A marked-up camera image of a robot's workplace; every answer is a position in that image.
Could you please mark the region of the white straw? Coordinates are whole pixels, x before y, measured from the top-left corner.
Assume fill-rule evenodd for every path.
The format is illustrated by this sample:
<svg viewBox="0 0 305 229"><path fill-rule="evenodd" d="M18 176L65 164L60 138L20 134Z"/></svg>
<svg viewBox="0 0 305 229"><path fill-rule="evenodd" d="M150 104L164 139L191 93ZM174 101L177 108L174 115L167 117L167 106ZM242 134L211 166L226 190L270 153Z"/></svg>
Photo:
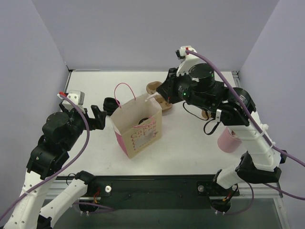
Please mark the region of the white straw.
<svg viewBox="0 0 305 229"><path fill-rule="evenodd" d="M156 97L157 95L158 95L158 93L156 93L156 94L151 94L151 95L149 95L149 96L145 99L145 101L147 102L148 100L150 100L150 99Z"/></svg>

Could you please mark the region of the stack of brown paper cups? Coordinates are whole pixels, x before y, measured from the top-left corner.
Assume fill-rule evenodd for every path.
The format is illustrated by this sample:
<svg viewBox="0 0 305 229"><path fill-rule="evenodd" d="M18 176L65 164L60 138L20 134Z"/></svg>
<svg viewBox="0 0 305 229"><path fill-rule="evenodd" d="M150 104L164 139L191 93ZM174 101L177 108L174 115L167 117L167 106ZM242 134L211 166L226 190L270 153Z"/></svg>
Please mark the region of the stack of brown paper cups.
<svg viewBox="0 0 305 229"><path fill-rule="evenodd" d="M211 118L211 113L209 111L202 110L202 117L203 119L208 120Z"/></svg>

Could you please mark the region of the cream and pink paper bag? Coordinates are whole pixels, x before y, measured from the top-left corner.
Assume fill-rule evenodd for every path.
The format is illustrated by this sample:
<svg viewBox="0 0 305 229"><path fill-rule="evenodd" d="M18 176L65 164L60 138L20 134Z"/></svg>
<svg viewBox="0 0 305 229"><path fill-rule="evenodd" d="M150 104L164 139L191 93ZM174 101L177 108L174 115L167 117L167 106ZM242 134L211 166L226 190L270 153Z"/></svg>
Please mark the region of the cream and pink paper bag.
<svg viewBox="0 0 305 229"><path fill-rule="evenodd" d="M131 159L162 137L162 108L149 94L133 94L117 105L110 120L118 145Z"/></svg>

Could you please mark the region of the black cup lid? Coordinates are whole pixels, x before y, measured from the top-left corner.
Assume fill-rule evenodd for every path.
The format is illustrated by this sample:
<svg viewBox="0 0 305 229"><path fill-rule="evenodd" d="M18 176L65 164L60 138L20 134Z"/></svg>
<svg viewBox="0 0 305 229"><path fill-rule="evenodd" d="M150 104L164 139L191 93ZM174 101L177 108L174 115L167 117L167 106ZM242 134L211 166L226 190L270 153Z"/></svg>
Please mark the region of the black cup lid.
<svg viewBox="0 0 305 229"><path fill-rule="evenodd" d="M149 117L145 117L145 118L142 118L139 122L138 122L138 125L142 124L144 121L150 119Z"/></svg>

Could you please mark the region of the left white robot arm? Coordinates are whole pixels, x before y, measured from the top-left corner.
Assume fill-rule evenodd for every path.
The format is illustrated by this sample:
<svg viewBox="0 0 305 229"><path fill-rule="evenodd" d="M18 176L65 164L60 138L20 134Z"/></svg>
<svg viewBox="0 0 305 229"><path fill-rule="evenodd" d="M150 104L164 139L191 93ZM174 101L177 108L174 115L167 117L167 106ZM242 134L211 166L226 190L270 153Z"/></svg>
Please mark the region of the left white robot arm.
<svg viewBox="0 0 305 229"><path fill-rule="evenodd" d="M51 229L63 213L81 196L92 196L97 190L96 176L80 171L72 182L48 205L44 200L83 131L103 130L107 113L92 105L94 118L79 106L51 114L42 127L43 135L32 150L26 166L20 197L9 207L12 212L5 229Z"/></svg>

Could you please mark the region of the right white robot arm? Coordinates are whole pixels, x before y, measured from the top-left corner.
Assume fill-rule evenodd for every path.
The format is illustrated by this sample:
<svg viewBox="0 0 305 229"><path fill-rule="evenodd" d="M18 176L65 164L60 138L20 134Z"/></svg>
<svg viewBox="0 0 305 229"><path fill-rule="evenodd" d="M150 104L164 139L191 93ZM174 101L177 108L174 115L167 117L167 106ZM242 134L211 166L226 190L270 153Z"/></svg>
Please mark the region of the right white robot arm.
<svg viewBox="0 0 305 229"><path fill-rule="evenodd" d="M215 80L214 70L206 63L192 66L184 75L177 72L176 68L168 70L157 93L171 104L185 101L210 112L212 119L232 130L246 148L238 165L216 173L212 191L221 195L242 181L277 183L282 173L279 165L286 157L273 149L249 93L238 87L229 90L223 82Z"/></svg>

